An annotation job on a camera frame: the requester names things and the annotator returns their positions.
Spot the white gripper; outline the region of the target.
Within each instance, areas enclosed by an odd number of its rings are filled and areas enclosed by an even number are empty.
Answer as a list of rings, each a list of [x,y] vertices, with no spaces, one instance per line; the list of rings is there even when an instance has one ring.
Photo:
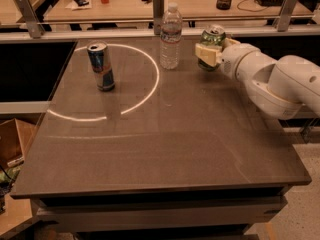
[[[248,81],[251,78],[248,66],[241,66],[242,60],[250,53],[259,52],[260,49],[248,44],[240,43],[231,38],[225,38],[221,46],[204,45],[197,43],[195,45],[195,55],[209,66],[220,64],[221,72],[232,80]]]

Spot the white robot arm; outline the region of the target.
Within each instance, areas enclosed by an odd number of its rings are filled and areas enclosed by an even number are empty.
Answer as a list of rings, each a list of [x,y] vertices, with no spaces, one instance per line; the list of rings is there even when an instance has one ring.
[[[248,43],[225,39],[220,45],[195,45],[195,55],[243,84],[249,99],[281,120],[306,106],[320,116],[320,67],[295,55],[275,60]]]

